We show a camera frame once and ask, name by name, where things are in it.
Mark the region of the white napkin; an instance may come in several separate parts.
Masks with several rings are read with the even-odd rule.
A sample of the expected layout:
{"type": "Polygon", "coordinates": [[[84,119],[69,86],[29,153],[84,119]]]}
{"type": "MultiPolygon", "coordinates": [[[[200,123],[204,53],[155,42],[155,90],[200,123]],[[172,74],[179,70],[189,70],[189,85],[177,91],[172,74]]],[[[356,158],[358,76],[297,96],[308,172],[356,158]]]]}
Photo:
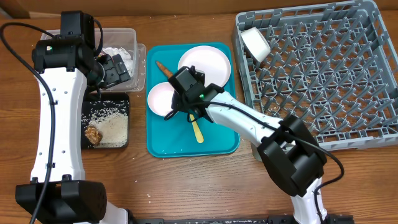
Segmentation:
{"type": "Polygon", "coordinates": [[[104,54],[108,54],[110,56],[120,55],[127,70],[130,74],[130,77],[133,77],[134,72],[134,61],[131,54],[124,48],[115,48],[115,47],[106,47],[102,49],[104,54]]]}

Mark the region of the white bowl with food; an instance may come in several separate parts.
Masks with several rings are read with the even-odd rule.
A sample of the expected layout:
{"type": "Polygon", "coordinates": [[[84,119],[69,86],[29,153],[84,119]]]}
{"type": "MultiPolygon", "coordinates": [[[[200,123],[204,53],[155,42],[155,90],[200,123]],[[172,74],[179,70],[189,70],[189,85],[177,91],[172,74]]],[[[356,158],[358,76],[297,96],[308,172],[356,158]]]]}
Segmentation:
{"type": "Polygon", "coordinates": [[[172,111],[174,88],[169,82],[162,82],[154,86],[147,96],[150,110],[159,116],[166,116],[172,111]]]}

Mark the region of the brown food scrap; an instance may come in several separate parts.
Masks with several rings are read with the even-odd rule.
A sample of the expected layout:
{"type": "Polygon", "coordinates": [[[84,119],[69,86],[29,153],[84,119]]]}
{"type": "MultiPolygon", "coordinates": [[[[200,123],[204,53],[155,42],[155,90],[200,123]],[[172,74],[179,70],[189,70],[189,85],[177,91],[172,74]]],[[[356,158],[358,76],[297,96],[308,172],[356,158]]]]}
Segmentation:
{"type": "Polygon", "coordinates": [[[89,142],[95,146],[99,145],[103,138],[102,134],[94,126],[88,126],[86,128],[85,136],[89,142]]]}

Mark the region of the large white plate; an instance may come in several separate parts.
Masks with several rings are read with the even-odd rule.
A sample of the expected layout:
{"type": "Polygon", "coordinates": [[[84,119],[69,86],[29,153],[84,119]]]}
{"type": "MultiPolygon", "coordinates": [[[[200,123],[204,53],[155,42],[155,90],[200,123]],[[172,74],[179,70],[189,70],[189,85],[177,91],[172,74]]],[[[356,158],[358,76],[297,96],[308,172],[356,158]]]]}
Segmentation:
{"type": "Polygon", "coordinates": [[[192,65],[205,74],[205,86],[214,83],[224,87],[232,72],[228,57],[221,50],[208,45],[186,51],[178,62],[178,69],[192,65]]]}

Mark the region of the white plastic cup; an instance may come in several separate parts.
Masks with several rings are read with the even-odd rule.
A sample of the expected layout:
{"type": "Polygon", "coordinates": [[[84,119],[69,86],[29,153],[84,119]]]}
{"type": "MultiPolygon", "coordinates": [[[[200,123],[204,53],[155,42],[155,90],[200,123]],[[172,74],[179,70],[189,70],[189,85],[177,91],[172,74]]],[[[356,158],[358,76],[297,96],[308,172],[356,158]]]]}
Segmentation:
{"type": "Polygon", "coordinates": [[[241,33],[241,37],[246,48],[258,62],[262,62],[270,54],[271,48],[268,41],[258,28],[252,27],[245,30],[241,33]]]}

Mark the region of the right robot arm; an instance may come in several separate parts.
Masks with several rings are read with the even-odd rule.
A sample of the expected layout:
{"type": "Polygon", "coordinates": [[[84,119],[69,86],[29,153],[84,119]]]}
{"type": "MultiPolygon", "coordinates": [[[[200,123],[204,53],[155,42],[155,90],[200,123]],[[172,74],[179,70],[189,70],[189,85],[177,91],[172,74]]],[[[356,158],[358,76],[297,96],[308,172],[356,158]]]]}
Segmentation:
{"type": "Polygon", "coordinates": [[[205,85],[205,74],[195,67],[182,67],[167,78],[174,95],[165,119],[181,111],[189,122],[205,118],[242,135],[254,146],[254,157],[262,161],[269,177],[291,197],[295,221],[325,223],[327,211],[319,188],[326,156],[302,120],[262,114],[224,88],[205,85]]]}

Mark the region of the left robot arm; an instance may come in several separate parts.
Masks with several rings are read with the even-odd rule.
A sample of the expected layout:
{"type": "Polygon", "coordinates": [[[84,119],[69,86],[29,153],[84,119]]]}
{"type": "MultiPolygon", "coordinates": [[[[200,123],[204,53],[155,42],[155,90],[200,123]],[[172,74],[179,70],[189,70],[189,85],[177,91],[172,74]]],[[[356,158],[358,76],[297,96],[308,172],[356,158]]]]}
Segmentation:
{"type": "Polygon", "coordinates": [[[32,71],[40,88],[39,143],[30,183],[16,202],[41,223],[133,223],[108,201],[100,182],[87,181],[81,158],[85,95],[130,79],[120,56],[101,55],[99,22],[81,11],[61,15],[60,33],[37,42],[32,71]]]}

